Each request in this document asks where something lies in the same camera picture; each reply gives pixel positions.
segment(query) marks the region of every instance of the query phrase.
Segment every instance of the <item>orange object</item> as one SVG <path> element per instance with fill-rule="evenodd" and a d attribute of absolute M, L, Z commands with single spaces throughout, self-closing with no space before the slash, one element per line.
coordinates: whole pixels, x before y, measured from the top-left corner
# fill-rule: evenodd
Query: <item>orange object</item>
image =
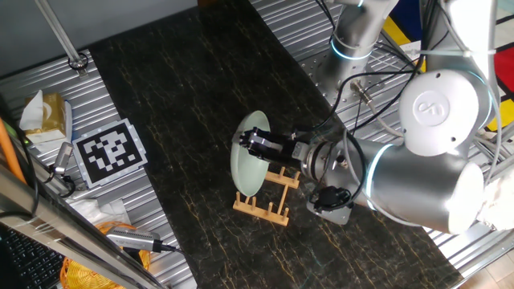
<path fill-rule="evenodd" d="M 122 222 L 104 222 L 96 225 L 96 228 L 106 234 L 113 227 L 124 227 L 136 229 L 134 226 Z M 143 267 L 150 268 L 150 252 L 141 250 L 139 252 Z M 104 276 L 92 271 L 77 262 L 64 258 L 63 268 L 60 273 L 61 285 L 63 289 L 122 289 L 123 287 L 105 278 Z"/>
<path fill-rule="evenodd" d="M 25 181 L 22 169 L 19 167 L 18 158 L 16 157 L 13 144 L 10 142 L 9 134 L 7 133 L 6 126 L 3 124 L 2 118 L 0 118 L 0 146 L 2 146 L 3 153 L 6 155 L 10 171 L 26 185 L 27 181 Z"/>

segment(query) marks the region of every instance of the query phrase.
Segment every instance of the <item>connector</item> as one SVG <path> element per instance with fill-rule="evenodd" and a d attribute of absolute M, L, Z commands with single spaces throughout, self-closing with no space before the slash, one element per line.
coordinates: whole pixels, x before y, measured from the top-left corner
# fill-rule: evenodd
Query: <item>connector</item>
<path fill-rule="evenodd" d="M 350 89 L 353 92 L 355 92 L 362 99 L 362 101 L 364 101 L 366 105 L 368 105 L 372 101 L 372 98 L 371 96 L 369 96 L 368 92 L 366 92 L 364 88 L 362 88 L 361 82 L 353 81 L 350 84 Z"/>

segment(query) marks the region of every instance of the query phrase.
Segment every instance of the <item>yellow panel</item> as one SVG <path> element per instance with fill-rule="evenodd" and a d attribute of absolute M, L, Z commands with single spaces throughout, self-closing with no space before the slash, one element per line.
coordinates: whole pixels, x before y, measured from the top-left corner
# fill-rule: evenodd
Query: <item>yellow panel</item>
<path fill-rule="evenodd" d="M 504 128 L 507 124 L 514 121 L 514 102 L 512 100 L 505 100 L 500 105 L 501 113 L 501 127 Z M 495 131 L 498 128 L 496 118 L 487 126 L 487 128 Z"/>
<path fill-rule="evenodd" d="M 387 32 L 389 36 L 396 42 L 397 45 L 403 45 L 410 43 L 410 40 L 403 34 L 403 32 L 398 28 L 396 23 L 394 23 L 391 17 L 388 17 L 384 23 L 384 30 Z"/>

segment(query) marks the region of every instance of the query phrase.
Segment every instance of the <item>cable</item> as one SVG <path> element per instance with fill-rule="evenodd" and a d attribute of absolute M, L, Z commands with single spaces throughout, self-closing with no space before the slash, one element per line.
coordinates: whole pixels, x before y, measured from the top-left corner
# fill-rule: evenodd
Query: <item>cable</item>
<path fill-rule="evenodd" d="M 329 159 L 330 159 L 330 157 L 332 156 L 332 149 L 333 149 L 334 145 L 336 145 L 336 142 L 332 142 L 332 143 L 330 144 L 330 148 L 328 149 L 327 160 L 329 160 Z M 318 178 L 318 184 L 316 185 L 316 188 L 314 188 L 313 192 L 317 192 L 317 191 L 318 191 L 318 189 L 320 189 L 321 182 L 323 181 L 323 177 L 324 177 L 324 175 L 327 173 L 327 169 L 328 169 L 328 166 L 326 165 L 326 166 L 324 167 L 323 173 L 321 174 L 321 177 L 320 177 L 320 178 Z"/>
<path fill-rule="evenodd" d="M 391 105 L 393 105 L 400 98 L 400 96 L 402 96 L 403 90 L 405 89 L 407 84 L 409 84 L 409 82 L 414 78 L 414 76 L 416 75 L 415 72 L 422 66 L 423 60 L 424 60 L 424 55 L 420 55 L 419 56 L 418 64 L 416 64 L 416 68 L 413 71 L 398 71 L 398 72 L 412 73 L 412 75 L 410 76 L 409 80 L 407 80 L 406 85 L 402 88 L 402 90 L 388 104 L 385 105 L 385 107 L 383 109 L 378 111 L 377 114 L 372 115 L 364 123 L 359 124 L 356 128 L 353 129 L 353 131 L 357 131 L 358 129 L 363 128 L 366 125 L 368 125 L 370 122 L 374 121 L 377 117 L 379 117 L 382 113 L 384 113 L 388 108 L 390 108 Z"/>
<path fill-rule="evenodd" d="M 353 180 L 358 184 L 358 183 L 360 183 L 360 180 L 357 177 L 357 174 L 355 173 L 355 169 L 353 168 L 353 165 L 352 165 L 352 159 L 350 158 L 350 155 L 349 155 L 348 141 L 347 141 L 347 138 L 346 138 L 346 133 L 347 132 L 346 132 L 346 129 L 345 129 L 345 137 L 343 138 L 343 145 L 345 147 L 344 148 L 344 150 L 345 150 L 345 159 L 346 159 L 346 163 L 348 164 L 348 169 L 350 171 L 350 174 L 353 177 Z M 405 225 L 405 226 L 420 226 L 418 224 L 414 224 L 412 222 L 408 222 L 408 221 L 402 220 L 400 218 L 397 218 L 397 217 L 393 216 L 392 214 L 389 214 L 387 211 L 385 211 L 379 205 L 377 205 L 377 203 L 375 203 L 375 201 L 373 201 L 371 199 L 371 197 L 369 197 L 366 193 L 364 194 L 364 196 L 366 197 L 366 200 L 368 200 L 371 203 L 373 208 L 375 208 L 378 212 L 384 214 L 386 217 L 390 218 L 391 220 L 393 220 L 393 221 L 395 221 L 397 223 L 400 223 L 402 225 Z"/>
<path fill-rule="evenodd" d="M 64 195 L 59 195 L 59 197 L 61 197 L 61 198 L 70 197 L 75 192 L 75 189 L 76 189 L 75 182 L 73 182 L 73 180 L 71 179 L 70 176 L 64 176 L 63 181 L 70 184 L 71 188 L 70 188 L 69 192 L 67 192 Z"/>
<path fill-rule="evenodd" d="M 327 10 L 325 9 L 326 5 L 324 4 L 324 0 L 314 0 L 314 1 L 316 1 L 316 3 L 318 3 L 318 6 L 321 8 L 323 13 L 327 16 L 328 20 L 330 21 L 330 24 L 332 24 L 332 30 L 334 31 L 336 29 L 336 24 L 334 23 L 328 8 L 326 8 Z"/>
<path fill-rule="evenodd" d="M 474 137 L 474 140 L 476 140 L 477 142 L 479 142 L 480 144 L 484 145 L 485 148 L 489 149 L 489 150 L 493 150 L 493 149 L 496 149 L 496 144 L 493 144 L 490 140 L 485 140 L 483 139 L 482 137 L 480 136 L 475 136 Z M 503 158 L 507 158 L 508 156 L 510 156 L 510 153 L 508 153 L 505 148 L 503 148 L 503 146 L 500 147 L 500 155 L 503 157 Z"/>
<path fill-rule="evenodd" d="M 303 126 L 303 125 L 296 125 L 294 127 L 294 130 L 300 131 L 300 132 L 313 132 L 313 131 L 316 131 L 317 129 L 325 126 L 330 121 L 330 119 L 336 114 L 337 106 L 339 105 L 339 102 L 341 101 L 341 95 L 343 93 L 343 89 L 344 89 L 345 85 L 352 79 L 355 79 L 357 77 L 367 76 L 367 75 L 400 75 L 400 74 L 409 74 L 409 73 L 413 73 L 413 72 L 414 71 L 389 71 L 389 72 L 379 71 L 379 72 L 363 72 L 363 73 L 358 73 L 356 75 L 352 75 L 349 78 L 345 79 L 345 81 L 343 81 L 343 83 L 341 84 L 341 87 L 339 88 L 339 92 L 337 93 L 336 102 L 334 103 L 334 105 L 332 107 L 332 111 L 328 114 L 328 116 L 325 120 L 323 120 L 321 123 L 314 125 L 310 128 Z"/>
<path fill-rule="evenodd" d="M 371 112 L 376 115 L 377 114 L 377 109 L 375 108 L 375 106 L 373 105 L 373 102 L 370 102 L 368 103 L 368 106 L 369 106 L 369 109 L 371 109 Z M 394 128 L 391 128 L 389 125 L 387 125 L 385 123 L 385 121 L 380 117 L 380 116 L 377 116 L 377 121 L 382 125 L 382 127 L 384 127 L 384 129 L 394 135 L 394 136 L 400 136 L 400 137 L 403 137 L 403 133 L 401 132 L 398 132 L 396 131 Z"/>
<path fill-rule="evenodd" d="M 355 125 L 353 126 L 352 136 L 355 135 L 355 128 L 357 127 L 357 122 L 359 121 L 359 116 L 361 115 L 361 104 L 362 104 L 362 99 L 359 100 L 359 106 L 357 109 L 357 116 L 355 116 Z"/>
<path fill-rule="evenodd" d="M 406 69 L 409 65 L 411 65 L 412 63 L 414 63 L 416 60 L 419 60 L 419 58 L 416 58 L 416 59 L 414 59 L 414 60 L 409 61 L 405 66 L 403 66 L 402 68 L 400 68 L 400 70 L 399 70 L 399 71 L 403 71 L 403 70 L 404 70 L 404 69 Z M 368 86 L 368 87 L 364 90 L 364 92 L 368 92 L 368 90 L 369 90 L 369 89 L 374 88 L 374 87 L 376 87 L 377 85 L 380 85 L 380 84 L 382 84 L 382 83 L 384 83 L 384 82 L 387 82 L 387 81 L 389 81 L 389 80 L 393 79 L 395 76 L 396 76 L 396 75 L 392 75 L 392 76 L 386 77 L 386 78 L 384 78 L 384 79 L 382 79 L 382 80 L 380 80 L 380 81 L 378 81 L 378 82 L 376 82 L 376 83 L 374 83 L 374 84 L 371 84 L 370 86 Z"/>
<path fill-rule="evenodd" d="M 441 38 L 441 40 L 439 40 L 432 48 L 431 50 L 434 50 L 439 44 L 441 44 L 441 42 L 448 36 L 448 34 L 450 33 L 450 31 L 447 31 L 446 34 Z"/>
<path fill-rule="evenodd" d="M 389 52 L 390 54 L 398 57 L 399 59 L 403 60 L 403 62 L 405 63 L 410 63 L 411 60 L 407 58 L 407 56 L 403 55 L 402 52 L 396 50 L 396 48 L 390 46 L 390 45 L 387 45 L 385 43 L 375 43 L 375 48 L 377 48 L 378 50 L 382 50 L 382 51 L 386 51 L 386 52 Z"/>
<path fill-rule="evenodd" d="M 2 146 L 10 171 L 26 185 L 27 181 L 25 180 L 22 169 L 19 166 L 18 158 L 16 157 L 13 144 L 10 142 L 9 134 L 7 133 L 6 126 L 4 125 L 2 118 L 0 118 L 0 146 Z"/>
<path fill-rule="evenodd" d="M 439 8 L 441 9 L 441 11 L 446 16 L 443 19 L 443 21 L 444 21 L 444 24 L 447 26 L 448 31 L 450 32 L 451 37 L 455 40 L 455 43 L 460 48 L 460 50 L 462 50 L 462 51 L 469 51 L 469 49 L 466 47 L 466 45 L 464 45 L 464 43 L 462 42 L 462 39 L 457 35 L 457 33 L 455 32 L 455 29 L 451 25 L 450 17 L 448 16 L 448 13 L 446 12 L 446 4 L 443 3 L 443 2 L 439 2 L 439 1 L 437 1 L 437 3 L 439 5 Z"/>
<path fill-rule="evenodd" d="M 422 34 L 422 41 L 421 41 L 421 48 L 422 50 L 426 50 L 428 47 L 428 40 L 432 37 L 432 34 L 434 33 L 435 25 L 434 21 L 436 19 L 435 17 L 435 7 L 437 6 L 437 0 L 429 0 L 426 4 L 425 13 L 423 15 L 423 34 Z"/>
<path fill-rule="evenodd" d="M 368 175 L 368 171 L 366 168 L 366 157 L 364 155 L 364 152 L 362 152 L 361 146 L 359 145 L 359 143 L 357 142 L 355 137 L 352 136 L 351 133 L 349 133 L 347 131 L 346 134 L 347 134 L 348 138 L 350 139 L 350 141 L 352 142 L 353 147 L 357 150 L 357 153 L 359 154 L 359 158 L 361 159 L 362 176 L 361 176 L 361 180 L 359 181 L 359 186 L 357 187 L 357 190 L 352 195 L 352 197 L 348 200 L 348 202 L 347 202 L 347 204 L 345 204 L 345 206 L 353 203 L 353 201 L 355 201 L 355 199 L 359 196 L 359 194 L 362 191 L 362 186 L 364 185 L 366 176 Z"/>
<path fill-rule="evenodd" d="M 345 154 L 346 163 L 348 164 L 348 167 L 350 168 L 350 174 L 352 175 L 353 180 L 355 180 L 355 182 L 358 183 L 359 182 L 359 178 L 357 177 L 357 174 L 355 173 L 355 170 L 353 169 L 352 160 L 350 159 L 350 154 L 349 154 L 349 151 L 348 151 L 348 136 L 346 136 L 346 134 L 347 134 L 347 129 L 346 128 L 345 128 L 345 131 L 343 133 L 344 133 L 344 136 L 343 136 L 343 147 L 344 147 L 344 154 Z"/>
<path fill-rule="evenodd" d="M 161 249 L 162 250 L 167 250 L 167 251 L 171 251 L 171 252 L 177 252 L 179 254 L 182 254 L 182 256 L 184 256 L 184 258 L 186 259 L 186 261 L 189 261 L 190 262 L 190 265 L 193 264 L 193 267 L 194 267 L 194 270 L 196 271 L 196 274 L 198 276 L 199 279 L 202 279 L 202 275 L 200 274 L 200 269 L 198 268 L 198 265 L 197 263 L 194 261 L 194 259 L 191 258 L 191 256 L 189 256 L 186 252 L 184 252 L 183 250 L 180 250 L 178 249 L 177 247 L 175 246 L 171 246 L 171 245 L 165 245 L 165 244 L 162 244 L 161 245 Z"/>
<path fill-rule="evenodd" d="M 496 163 L 498 162 L 498 158 L 500 157 L 500 148 L 501 148 L 501 138 L 502 138 L 502 127 L 501 127 L 501 114 L 500 114 L 500 108 L 498 107 L 498 102 L 496 101 L 496 98 L 493 96 L 494 94 L 491 91 L 491 86 L 487 83 L 487 90 L 489 91 L 489 97 L 492 101 L 492 106 L 495 110 L 496 114 L 496 124 L 497 124 L 497 130 L 496 130 L 496 149 L 495 149 L 495 155 L 492 158 L 491 168 L 489 169 L 489 172 L 487 173 L 487 178 L 485 179 L 484 184 L 489 185 L 489 181 L 491 181 L 492 174 L 494 173 L 496 169 Z"/>

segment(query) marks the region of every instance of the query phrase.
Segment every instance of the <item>table surface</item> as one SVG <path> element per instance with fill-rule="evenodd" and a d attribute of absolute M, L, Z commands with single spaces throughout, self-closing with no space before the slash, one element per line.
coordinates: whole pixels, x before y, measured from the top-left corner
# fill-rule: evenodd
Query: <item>table surface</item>
<path fill-rule="evenodd" d="M 316 183 L 305 177 L 289 190 L 288 227 L 232 209 L 230 141 L 243 117 L 261 110 L 272 131 L 287 132 L 328 113 L 248 1 L 193 8 L 89 48 L 140 135 L 201 288 L 443 288 L 461 279 L 421 228 L 361 207 L 345 226 L 316 217 L 305 207 Z M 278 204 L 281 193 L 265 182 L 258 205 Z"/>

